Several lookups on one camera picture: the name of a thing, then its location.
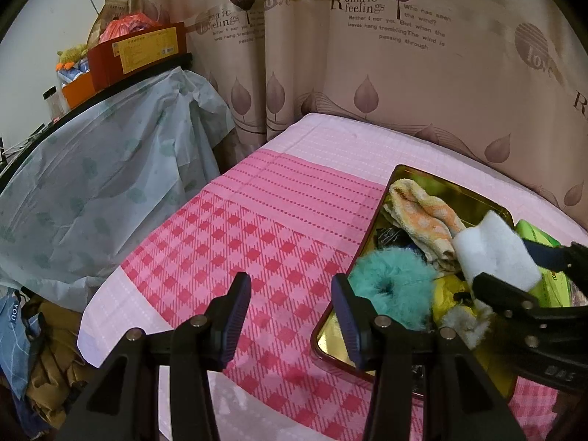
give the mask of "beige curtain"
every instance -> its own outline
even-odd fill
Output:
[[[588,56],[552,0],[133,2],[185,22],[233,111],[233,160],[337,114],[492,166],[588,227]]]

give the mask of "teal fluffy scrunchie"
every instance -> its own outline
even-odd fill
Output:
[[[409,330],[426,328],[436,270],[409,248],[390,247],[358,258],[349,284],[369,299],[379,315],[388,315]]]

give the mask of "bed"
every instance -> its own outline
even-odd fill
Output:
[[[252,300],[234,358],[209,373],[223,440],[361,439],[370,392],[316,367],[311,332],[398,164],[468,187],[564,244],[588,234],[549,202],[493,169],[427,141],[309,114],[216,178],[107,279],[83,314],[78,346],[99,366],[126,330],[169,330],[204,311],[240,270]],[[160,431],[171,438],[168,372]],[[510,406],[528,439],[545,439],[557,392],[519,379]],[[412,439],[422,433],[415,402]]]

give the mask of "orange striped towel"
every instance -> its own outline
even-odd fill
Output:
[[[384,215],[410,236],[437,270],[460,270],[452,238],[465,226],[442,199],[428,195],[413,180],[400,179],[390,186],[383,209]]]

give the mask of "orange plastic bag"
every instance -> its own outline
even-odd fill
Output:
[[[140,32],[141,30],[148,30],[155,26],[160,25],[143,13],[128,14],[118,20],[113,20],[108,23],[104,33],[100,36],[100,42],[104,43],[108,40],[118,38],[119,36]]]

